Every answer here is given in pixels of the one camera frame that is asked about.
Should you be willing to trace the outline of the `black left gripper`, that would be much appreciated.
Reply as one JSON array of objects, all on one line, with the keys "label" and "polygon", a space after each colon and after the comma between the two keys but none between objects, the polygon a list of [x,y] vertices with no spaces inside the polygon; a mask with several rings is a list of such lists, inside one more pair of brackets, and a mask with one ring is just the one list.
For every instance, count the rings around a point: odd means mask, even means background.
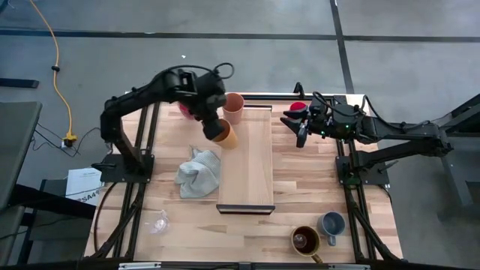
[{"label": "black left gripper", "polygon": [[202,121],[202,131],[208,140],[224,140],[227,136],[227,123],[218,119],[217,110],[227,102],[225,94],[214,94],[208,97],[198,97],[193,102],[193,116]]}]

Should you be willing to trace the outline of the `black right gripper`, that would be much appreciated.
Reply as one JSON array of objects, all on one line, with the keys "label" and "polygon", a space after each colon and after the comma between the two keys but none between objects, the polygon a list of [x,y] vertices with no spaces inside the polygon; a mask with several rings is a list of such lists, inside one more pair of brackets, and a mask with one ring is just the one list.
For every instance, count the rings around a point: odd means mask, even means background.
[{"label": "black right gripper", "polygon": [[307,109],[288,110],[283,114],[286,117],[281,117],[280,121],[296,135],[297,148],[303,148],[308,136],[312,134],[319,135],[323,139],[339,138],[332,113],[321,103],[314,105],[314,102],[311,102]]}]

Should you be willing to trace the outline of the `orange-yellow plastic cup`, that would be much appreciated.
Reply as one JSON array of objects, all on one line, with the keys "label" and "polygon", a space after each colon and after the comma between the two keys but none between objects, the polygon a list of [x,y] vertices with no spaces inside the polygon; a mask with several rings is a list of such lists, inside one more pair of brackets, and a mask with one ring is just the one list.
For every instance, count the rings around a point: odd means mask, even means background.
[{"label": "orange-yellow plastic cup", "polygon": [[238,146],[238,138],[232,125],[225,119],[220,120],[223,131],[216,136],[212,142],[220,146],[222,149],[234,149]]}]

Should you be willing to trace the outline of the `peach plastic cup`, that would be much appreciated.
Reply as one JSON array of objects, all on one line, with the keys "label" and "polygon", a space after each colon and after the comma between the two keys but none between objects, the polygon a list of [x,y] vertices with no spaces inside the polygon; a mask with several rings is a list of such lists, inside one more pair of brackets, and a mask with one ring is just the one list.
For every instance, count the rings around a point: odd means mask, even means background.
[{"label": "peach plastic cup", "polygon": [[237,93],[226,94],[226,103],[223,105],[223,117],[231,124],[237,125],[242,120],[245,100]]}]

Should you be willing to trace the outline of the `red mug with white handle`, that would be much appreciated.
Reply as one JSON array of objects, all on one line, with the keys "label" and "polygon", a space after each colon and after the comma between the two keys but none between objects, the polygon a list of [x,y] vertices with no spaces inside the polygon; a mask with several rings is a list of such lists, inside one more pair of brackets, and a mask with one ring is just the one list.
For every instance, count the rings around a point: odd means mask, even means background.
[{"label": "red mug with white handle", "polygon": [[191,113],[191,111],[182,103],[178,103],[178,108],[181,112],[181,114],[189,120],[194,120],[195,116]]}]

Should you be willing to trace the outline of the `clear glass cup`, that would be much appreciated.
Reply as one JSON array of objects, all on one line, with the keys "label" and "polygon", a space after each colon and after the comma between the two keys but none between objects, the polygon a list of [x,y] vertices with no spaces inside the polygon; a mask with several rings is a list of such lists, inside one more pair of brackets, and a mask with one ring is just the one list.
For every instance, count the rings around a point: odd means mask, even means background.
[{"label": "clear glass cup", "polygon": [[167,212],[161,210],[156,219],[153,221],[145,222],[145,225],[148,227],[151,234],[161,234],[166,231],[170,225],[170,220],[168,218]]}]

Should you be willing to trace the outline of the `grey-blue mug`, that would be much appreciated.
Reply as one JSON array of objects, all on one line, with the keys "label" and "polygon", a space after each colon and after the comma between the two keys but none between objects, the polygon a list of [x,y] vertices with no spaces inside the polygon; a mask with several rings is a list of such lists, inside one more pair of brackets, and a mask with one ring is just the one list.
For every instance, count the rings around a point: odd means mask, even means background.
[{"label": "grey-blue mug", "polygon": [[346,223],[339,213],[330,211],[318,219],[316,227],[326,237],[327,244],[333,247],[337,243],[336,237],[345,230]]}]

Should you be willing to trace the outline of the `brown green glazed ceramic mug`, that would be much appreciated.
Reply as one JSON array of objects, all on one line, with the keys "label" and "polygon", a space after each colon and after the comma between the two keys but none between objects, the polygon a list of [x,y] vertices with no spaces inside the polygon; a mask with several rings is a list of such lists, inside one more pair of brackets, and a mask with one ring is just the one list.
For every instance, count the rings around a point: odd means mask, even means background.
[{"label": "brown green glazed ceramic mug", "polygon": [[291,233],[290,241],[299,255],[310,257],[317,264],[323,263],[317,254],[320,249],[320,237],[315,229],[309,226],[296,227]]}]

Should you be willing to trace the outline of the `light wooden shelf board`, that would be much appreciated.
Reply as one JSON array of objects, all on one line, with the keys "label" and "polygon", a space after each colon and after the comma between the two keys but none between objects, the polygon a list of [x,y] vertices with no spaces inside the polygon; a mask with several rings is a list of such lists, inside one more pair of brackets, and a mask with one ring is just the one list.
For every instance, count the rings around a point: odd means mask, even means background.
[{"label": "light wooden shelf board", "polygon": [[221,214],[270,215],[275,210],[272,107],[245,108],[232,128],[238,146],[221,148],[216,208]]}]

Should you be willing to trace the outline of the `grey crumpled cloth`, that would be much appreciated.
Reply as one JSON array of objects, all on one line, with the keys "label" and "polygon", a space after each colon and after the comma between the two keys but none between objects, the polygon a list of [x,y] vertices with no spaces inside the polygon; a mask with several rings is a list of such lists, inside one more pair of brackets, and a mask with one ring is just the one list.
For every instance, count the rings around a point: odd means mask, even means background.
[{"label": "grey crumpled cloth", "polygon": [[220,178],[220,158],[211,150],[191,146],[190,160],[179,165],[174,182],[182,199],[197,199],[215,191]]}]

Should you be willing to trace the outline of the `white cardboard box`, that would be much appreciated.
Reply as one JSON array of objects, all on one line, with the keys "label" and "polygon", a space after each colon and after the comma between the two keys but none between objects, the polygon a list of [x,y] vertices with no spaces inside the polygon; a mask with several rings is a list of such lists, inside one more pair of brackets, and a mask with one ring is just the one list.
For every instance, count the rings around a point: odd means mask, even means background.
[{"label": "white cardboard box", "polygon": [[104,184],[95,168],[71,169],[67,175],[66,197],[96,206]]}]

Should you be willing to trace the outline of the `dark grey metal cart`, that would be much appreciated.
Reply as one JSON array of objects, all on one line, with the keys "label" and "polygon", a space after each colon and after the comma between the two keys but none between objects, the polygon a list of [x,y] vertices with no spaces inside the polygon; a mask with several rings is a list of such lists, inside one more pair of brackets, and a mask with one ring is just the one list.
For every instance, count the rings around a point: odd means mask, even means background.
[{"label": "dark grey metal cart", "polygon": [[441,158],[451,202],[438,218],[480,219],[480,94],[448,112],[437,122],[453,150]]}]

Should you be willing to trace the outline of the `black metal stand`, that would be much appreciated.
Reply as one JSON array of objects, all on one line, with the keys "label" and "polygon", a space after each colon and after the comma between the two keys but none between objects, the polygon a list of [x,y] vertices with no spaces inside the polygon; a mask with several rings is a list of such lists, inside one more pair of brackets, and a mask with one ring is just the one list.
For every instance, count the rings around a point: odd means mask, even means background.
[{"label": "black metal stand", "polygon": [[26,208],[88,219],[95,213],[93,205],[67,195],[47,193],[17,184],[16,180],[0,180],[0,266],[8,263]]}]

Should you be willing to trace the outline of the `grey side table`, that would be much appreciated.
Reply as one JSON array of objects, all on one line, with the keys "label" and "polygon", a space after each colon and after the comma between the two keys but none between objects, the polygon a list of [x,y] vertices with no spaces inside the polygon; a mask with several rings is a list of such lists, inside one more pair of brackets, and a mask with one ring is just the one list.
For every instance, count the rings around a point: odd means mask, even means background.
[{"label": "grey side table", "polygon": [[0,102],[0,209],[17,183],[41,108],[37,101]]}]

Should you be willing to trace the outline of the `black aluminium table frame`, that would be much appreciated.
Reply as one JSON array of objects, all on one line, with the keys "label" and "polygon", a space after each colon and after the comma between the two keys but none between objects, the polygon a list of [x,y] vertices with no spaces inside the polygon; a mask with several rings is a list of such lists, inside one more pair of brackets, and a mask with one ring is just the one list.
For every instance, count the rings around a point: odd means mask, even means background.
[{"label": "black aluminium table frame", "polygon": [[[145,187],[139,226],[127,226],[120,254],[136,261],[303,263],[293,250],[290,234],[300,226],[314,227],[326,212],[347,214],[344,188],[335,170],[337,143],[310,137],[297,148],[281,116],[298,100],[295,94],[246,94],[248,107],[272,107],[273,196],[270,215],[221,214],[218,194],[182,199],[174,183],[176,170],[190,156],[191,146],[214,150],[200,123],[184,118],[175,104],[162,103],[153,143],[151,181]],[[145,222],[161,210],[169,227],[151,234]]]}]

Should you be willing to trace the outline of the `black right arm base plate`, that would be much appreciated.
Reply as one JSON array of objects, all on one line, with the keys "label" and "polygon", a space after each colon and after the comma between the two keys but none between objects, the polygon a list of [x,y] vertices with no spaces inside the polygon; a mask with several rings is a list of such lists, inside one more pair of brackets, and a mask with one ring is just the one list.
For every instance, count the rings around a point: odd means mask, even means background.
[{"label": "black right arm base plate", "polygon": [[348,156],[335,158],[337,178],[341,185],[388,185],[389,177],[386,163],[378,163],[371,168],[352,169]]}]

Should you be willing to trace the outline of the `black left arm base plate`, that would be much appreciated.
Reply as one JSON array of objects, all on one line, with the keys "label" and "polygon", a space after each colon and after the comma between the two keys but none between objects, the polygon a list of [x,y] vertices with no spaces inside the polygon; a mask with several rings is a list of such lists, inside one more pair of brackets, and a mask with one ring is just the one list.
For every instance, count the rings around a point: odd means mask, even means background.
[{"label": "black left arm base plate", "polygon": [[155,156],[143,154],[139,160],[121,154],[108,154],[92,168],[101,172],[102,182],[147,183],[152,178]]}]

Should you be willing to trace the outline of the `black table edge rail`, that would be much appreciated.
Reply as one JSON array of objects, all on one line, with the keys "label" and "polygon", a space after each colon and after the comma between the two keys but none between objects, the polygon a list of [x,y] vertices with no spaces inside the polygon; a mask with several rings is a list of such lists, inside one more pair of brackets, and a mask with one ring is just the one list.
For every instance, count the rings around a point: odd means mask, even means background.
[{"label": "black table edge rail", "polygon": [[[473,270],[443,265],[427,265],[403,260],[362,259],[359,262],[182,262],[150,261],[162,264],[157,270],[328,270],[328,264],[368,265],[371,270]],[[0,266],[0,270],[118,270],[120,263],[135,263],[126,258],[106,258]]]}]

